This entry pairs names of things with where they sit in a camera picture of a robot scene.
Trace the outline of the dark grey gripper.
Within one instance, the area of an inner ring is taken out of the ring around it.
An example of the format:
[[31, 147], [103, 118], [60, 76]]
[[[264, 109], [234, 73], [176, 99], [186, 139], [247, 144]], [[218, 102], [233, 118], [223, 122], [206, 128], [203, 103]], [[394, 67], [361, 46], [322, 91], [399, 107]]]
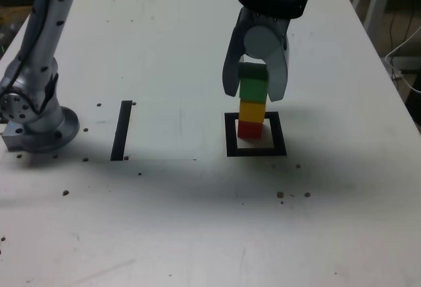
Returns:
[[[244, 38], [241, 28], [243, 23], [253, 26]], [[238, 68], [245, 52], [249, 57], [265, 63], [271, 102], [284, 98], [288, 79], [289, 42], [286, 35], [289, 23], [289, 19], [272, 18], [246, 7], [241, 8], [222, 69], [222, 84], [226, 95], [235, 97], [237, 93]]]

